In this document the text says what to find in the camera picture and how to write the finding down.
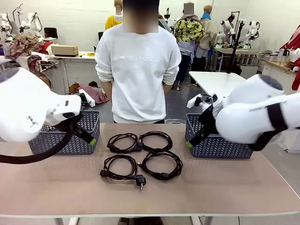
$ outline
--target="coiled black cable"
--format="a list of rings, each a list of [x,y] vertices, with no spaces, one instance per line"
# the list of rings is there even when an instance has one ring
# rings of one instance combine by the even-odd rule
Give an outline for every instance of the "coiled black cable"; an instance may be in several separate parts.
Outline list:
[[[153,135],[155,135],[155,136],[160,136],[160,137],[166,139],[167,142],[168,142],[168,144],[167,144],[164,148],[155,148],[155,149],[154,149],[154,148],[152,148],[152,147],[150,147],[150,146],[148,146],[148,145],[146,145],[146,144],[143,143],[143,139],[144,139],[145,137],[153,136]],[[172,141],[171,137],[170,137],[168,134],[166,134],[166,133],[164,133],[164,132],[161,132],[161,131],[150,131],[150,132],[147,132],[147,133],[145,133],[145,134],[143,134],[143,135],[140,135],[140,138],[139,138],[139,142],[138,142],[138,143],[142,143],[143,149],[145,149],[145,150],[147,150],[147,151],[155,151],[155,152],[164,152],[164,151],[168,151],[168,150],[170,150],[170,149],[172,148],[172,146],[173,146],[173,141]]]
[[[112,163],[117,160],[117,159],[126,159],[130,162],[131,164],[131,172],[128,175],[119,175],[114,172],[110,171],[110,167]],[[137,175],[137,163],[134,158],[131,156],[126,156],[126,155],[115,155],[112,157],[107,158],[104,161],[104,168],[103,170],[100,171],[100,176],[101,177],[109,177],[114,180],[135,180],[136,185],[141,187],[141,190],[143,189],[143,186],[146,185],[146,179],[142,175]]]
[[[168,156],[174,159],[176,163],[175,169],[171,173],[165,173],[165,172],[153,172],[147,167],[147,162],[153,158],[153,157],[158,157],[158,156]],[[174,154],[173,152],[170,151],[165,151],[165,152],[155,152],[151,151],[147,154],[146,158],[144,158],[142,163],[138,164],[139,167],[141,167],[146,173],[150,174],[152,177],[158,180],[170,180],[178,175],[181,174],[181,170],[183,167],[183,163],[180,160],[180,158]]]
[[[128,148],[120,149],[114,145],[118,140],[121,140],[121,139],[127,138],[127,137],[134,140],[133,144],[131,146],[129,146]],[[107,147],[110,149],[110,151],[115,152],[115,153],[130,153],[132,151],[137,150],[136,144],[137,144],[137,135],[132,134],[132,133],[126,133],[126,134],[119,134],[119,135],[112,136],[108,141]]]

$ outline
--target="yellow jacket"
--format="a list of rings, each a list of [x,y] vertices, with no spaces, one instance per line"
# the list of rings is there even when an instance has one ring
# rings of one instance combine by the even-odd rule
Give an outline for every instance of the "yellow jacket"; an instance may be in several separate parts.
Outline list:
[[[113,27],[115,25],[118,25],[118,24],[121,24],[121,23],[122,23],[122,21],[116,21],[114,19],[114,16],[112,15],[106,21],[105,30],[110,29],[111,27]]]

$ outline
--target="cardboard box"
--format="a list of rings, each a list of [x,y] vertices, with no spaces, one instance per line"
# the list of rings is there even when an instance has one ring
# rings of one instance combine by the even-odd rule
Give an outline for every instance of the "cardboard box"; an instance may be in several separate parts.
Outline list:
[[[52,53],[55,56],[77,56],[78,46],[72,45],[52,45]]]

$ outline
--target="black pants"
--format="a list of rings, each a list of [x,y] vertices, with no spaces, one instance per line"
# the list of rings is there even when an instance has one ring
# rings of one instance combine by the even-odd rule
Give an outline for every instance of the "black pants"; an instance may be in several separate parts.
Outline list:
[[[194,58],[193,64],[192,64],[192,71],[205,71],[205,59],[206,57],[201,58]],[[191,77],[191,84],[196,83],[196,81]]]
[[[189,55],[181,55],[181,62],[179,64],[179,71],[176,76],[176,80],[181,84],[184,81],[186,76],[189,63],[191,61],[191,56]]]
[[[155,122],[154,124],[164,124],[164,123],[165,123],[165,120],[160,120],[160,121]]]

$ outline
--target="sweatshirt sleeve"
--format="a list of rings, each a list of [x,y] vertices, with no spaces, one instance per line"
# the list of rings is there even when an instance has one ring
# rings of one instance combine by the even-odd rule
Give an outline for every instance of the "sweatshirt sleeve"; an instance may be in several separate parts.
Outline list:
[[[178,65],[181,62],[181,53],[179,47],[176,43],[176,39],[173,37],[173,44],[171,50],[171,56],[169,60],[169,65],[167,70],[165,71],[163,82],[166,85],[173,85],[176,80],[176,75],[179,71]]]
[[[103,33],[95,53],[96,71],[100,81],[109,82],[113,80],[111,67],[111,49],[107,31]]]

